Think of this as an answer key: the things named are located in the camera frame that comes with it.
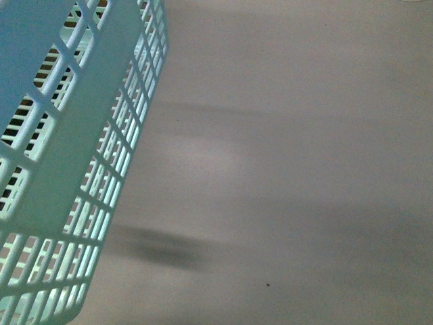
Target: laundry basket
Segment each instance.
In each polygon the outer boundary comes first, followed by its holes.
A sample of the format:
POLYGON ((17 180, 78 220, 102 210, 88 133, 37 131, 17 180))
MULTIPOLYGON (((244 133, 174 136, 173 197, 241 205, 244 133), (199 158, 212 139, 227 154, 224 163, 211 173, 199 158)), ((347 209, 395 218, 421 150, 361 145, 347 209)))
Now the laundry basket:
POLYGON ((162 0, 0 0, 0 324, 79 313, 167 51, 162 0))

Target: plastic basket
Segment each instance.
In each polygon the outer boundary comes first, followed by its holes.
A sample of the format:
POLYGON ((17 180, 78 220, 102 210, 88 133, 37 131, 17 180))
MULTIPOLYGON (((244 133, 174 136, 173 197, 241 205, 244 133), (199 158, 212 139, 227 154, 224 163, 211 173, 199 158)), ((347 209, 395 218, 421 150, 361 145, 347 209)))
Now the plastic basket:
POLYGON ((168 52, 160 0, 0 0, 0 324, 80 311, 168 52))

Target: rectangular hole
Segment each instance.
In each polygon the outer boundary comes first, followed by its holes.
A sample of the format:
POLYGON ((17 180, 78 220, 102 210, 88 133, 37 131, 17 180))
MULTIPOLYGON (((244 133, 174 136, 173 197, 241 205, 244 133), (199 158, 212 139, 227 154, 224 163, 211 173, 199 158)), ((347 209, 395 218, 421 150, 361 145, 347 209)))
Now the rectangular hole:
POLYGON ((104 166, 100 165, 97 168, 97 171, 95 173, 95 177, 93 178, 93 181, 92 181, 92 185, 91 185, 91 187, 89 189, 89 194, 91 196, 95 196, 96 195, 97 189, 99 187, 99 184, 102 181, 102 175, 103 174, 104 174, 104 166))
POLYGON ((117 119, 116 119, 116 125, 120 129, 122 129, 122 123, 124 121, 125 114, 128 112, 128 109, 129 109, 128 102, 124 101, 123 104, 122 104, 121 109, 118 112, 118 116, 117 116, 117 119))
POLYGON ((122 126, 122 133, 127 138, 128 130, 131 128, 131 125, 134 125, 135 121, 130 112, 128 112, 128 115, 126 116, 124 120, 124 125, 122 126))
POLYGON ((89 163, 89 167, 87 167, 87 174, 92 174, 95 165, 96 165, 96 158, 92 157, 89 163))
POLYGON ((109 122, 106 123, 106 125, 104 126, 102 133, 99 137, 99 142, 97 145, 97 150, 99 153, 101 153, 102 151, 104 151, 104 148, 107 146, 108 144, 108 138, 109 136, 112 134, 112 128, 111 125, 109 124, 109 122))
POLYGON ((85 202, 83 205, 83 209, 81 210, 81 213, 78 217, 78 221, 76 222, 76 226, 74 226, 74 232, 73 234, 75 236, 81 236, 81 234, 85 231, 85 225, 89 218, 89 214, 91 211, 91 203, 85 202))
POLYGON ((116 158, 119 157, 120 151, 123 149, 123 146, 120 145, 120 141, 117 142, 114 147, 113 155, 110 157, 110 164, 114 167, 116 158))
POLYGON ((85 54, 85 52, 86 52, 86 49, 87 49, 87 48, 85 48, 85 49, 81 49, 81 50, 76 50, 76 51, 74 52, 74 58, 75 58, 75 60, 76 60, 76 62, 77 62, 78 64, 80 64, 80 62, 81 62, 81 60, 82 60, 82 58, 83 58, 83 56, 84 56, 84 54, 85 54))
POLYGON ((75 212, 76 208, 78 208, 78 204, 80 203, 79 200, 75 199, 74 203, 72 204, 71 212, 75 212))
POLYGON ((83 178, 83 182, 81 183, 81 186, 85 190, 85 188, 87 187, 88 184, 89 184, 89 178, 87 176, 85 176, 83 178))
POLYGON ((67 67, 60 79, 60 82, 55 88, 55 91, 53 92, 53 95, 51 96, 51 102, 56 108, 59 108, 64 96, 67 93, 67 90, 69 89, 69 85, 74 78, 74 72, 71 70, 70 67, 67 67))
POLYGON ((74 21, 65 22, 64 26, 67 27, 67 28, 75 28, 76 27, 76 22, 74 22, 74 21))
POLYGON ((76 268, 76 263, 72 263, 68 270, 68 275, 67 275, 68 279, 72 279, 74 277, 75 268, 76 268))
POLYGON ((43 268, 44 265, 46 265, 46 262, 51 258, 49 254, 49 250, 51 248, 51 245, 53 244, 53 241, 50 239, 45 239, 44 243, 42 244, 42 247, 39 249, 38 256, 36 258, 36 262, 32 267, 32 271, 30 272, 30 276, 28 279, 29 283, 33 283, 37 280, 39 276, 39 271, 41 268, 43 268))
POLYGON ((0 265, 1 270, 3 271, 3 266, 8 263, 9 257, 11 255, 11 251, 16 246, 18 235, 15 233, 11 233, 7 236, 6 241, 3 243, 3 246, 0 251, 0 265))
POLYGON ((57 64, 59 57, 59 51, 53 45, 48 54, 45 56, 45 59, 43 60, 38 72, 36 73, 33 81, 36 87, 42 89, 46 80, 51 76, 53 68, 57 64))
POLYGON ((142 19, 143 21, 146 20, 147 12, 149 11, 147 7, 148 7, 148 3, 147 3, 147 1, 144 1, 144 2, 141 4, 141 7, 140 7, 141 19, 142 19))
POLYGON ((79 259, 82 251, 83 251, 83 244, 79 244, 75 252, 74 259, 79 259))
POLYGON ((75 243, 71 242, 64 251, 60 267, 58 268, 57 276, 55 277, 57 281, 63 281, 70 274, 70 268, 76 263, 76 260, 74 260, 76 246, 77 245, 75 243))
POLYGON ((43 278, 44 281, 48 281, 48 280, 49 280, 50 276, 51 276, 52 273, 53 273, 53 270, 54 270, 54 266, 55 266, 55 262, 56 262, 56 261, 57 261, 57 259, 56 259, 55 257, 52 257, 52 258, 51 258, 51 261, 50 261, 49 264, 48 264, 48 269, 47 269, 47 271, 45 272, 45 277, 43 278))
POLYGON ((106 171, 104 174, 104 178, 102 179, 102 182, 99 185, 96 199, 103 200, 103 197, 107 191, 108 184, 111 181, 111 179, 112 179, 111 173, 109 171, 106 171))
POLYGON ((43 276, 43 281, 48 282, 53 273, 53 269, 48 269, 45 275, 43 276))
POLYGON ((1 140, 12 146, 14 141, 21 136, 21 129, 25 122, 28 120, 28 113, 32 110, 34 102, 25 95, 20 105, 18 106, 15 114, 12 116, 11 121, 8 123, 6 130, 1 136, 1 140))
POLYGON ((59 254, 60 250, 62 249, 63 246, 64 246, 63 242, 57 243, 57 245, 55 246, 55 249, 54 249, 54 254, 59 254))
POLYGON ((70 228, 71 228, 73 220, 74 220, 74 216, 69 214, 68 218, 66 218, 65 226, 63 227, 63 233, 65 233, 65 234, 70 233, 70 228))
POLYGON ((21 185, 27 177, 27 171, 24 171, 21 167, 16 167, 15 171, 10 175, 5 189, 1 192, 0 202, 2 202, 2 204, 0 204, 0 219, 5 219, 10 216, 9 212, 12 207, 17 205, 17 195, 21 192, 21 185))
POLYGON ((117 113, 118 113, 118 107, 120 107, 122 105, 122 93, 120 92, 120 90, 117 93, 116 99, 114 100, 114 104, 112 106, 111 109, 111 117, 113 120, 116 119, 117 113))
POLYGON ((104 153, 103 153, 105 160, 108 160, 109 157, 111 156, 112 151, 113 151, 113 147, 117 141, 118 141, 117 134, 115 132, 112 132, 109 140, 107 141, 107 146, 106 146, 104 153))
POLYGON ((92 220, 88 219, 84 226, 84 231, 83 231, 84 237, 88 237, 91 224, 92 224, 92 220))
POLYGON ((24 272, 26 273, 26 276, 28 276, 28 271, 31 267, 33 267, 32 264, 35 262, 36 252, 33 251, 35 249, 35 246, 37 245, 37 242, 38 242, 37 237, 30 236, 29 238, 27 238, 26 243, 18 259, 18 262, 15 266, 15 269, 12 273, 12 277, 9 280, 10 284, 14 284, 18 280, 24 280, 22 279, 24 272))
POLYGON ((122 166, 123 166, 123 161, 124 158, 127 154, 127 149, 125 147, 122 147, 122 149, 120 150, 120 153, 118 155, 116 155, 116 159, 113 161, 112 166, 116 169, 116 171, 118 173, 120 173, 122 166))
POLYGON ((91 231, 91 239, 96 239, 98 237, 104 218, 105 212, 103 210, 100 210, 95 219, 95 225, 93 226, 93 229, 91 231))
POLYGON ((95 13, 93 15, 93 19, 95 20, 96 25, 99 24, 99 21, 104 16, 104 12, 107 8, 108 2, 106 0, 100 0, 95 9, 95 13))
POLYGON ((45 147, 44 139, 47 138, 54 126, 54 120, 45 112, 39 121, 37 128, 32 134, 30 142, 27 144, 25 155, 31 159, 35 159, 42 153, 45 147))

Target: light blue basket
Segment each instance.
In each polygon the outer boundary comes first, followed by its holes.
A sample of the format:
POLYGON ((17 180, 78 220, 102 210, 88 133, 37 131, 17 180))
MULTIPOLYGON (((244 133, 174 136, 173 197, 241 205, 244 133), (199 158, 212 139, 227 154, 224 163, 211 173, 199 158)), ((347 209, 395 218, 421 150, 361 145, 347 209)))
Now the light blue basket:
POLYGON ((160 0, 0 0, 0 324, 81 310, 168 52, 160 0))

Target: white surface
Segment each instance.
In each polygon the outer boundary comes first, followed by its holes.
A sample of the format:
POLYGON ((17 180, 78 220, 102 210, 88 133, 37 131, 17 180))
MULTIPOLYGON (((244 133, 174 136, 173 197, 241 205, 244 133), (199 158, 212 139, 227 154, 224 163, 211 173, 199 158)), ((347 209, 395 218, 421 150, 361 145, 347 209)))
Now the white surface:
POLYGON ((71 324, 433 324, 432 3, 166 6, 170 55, 71 324))

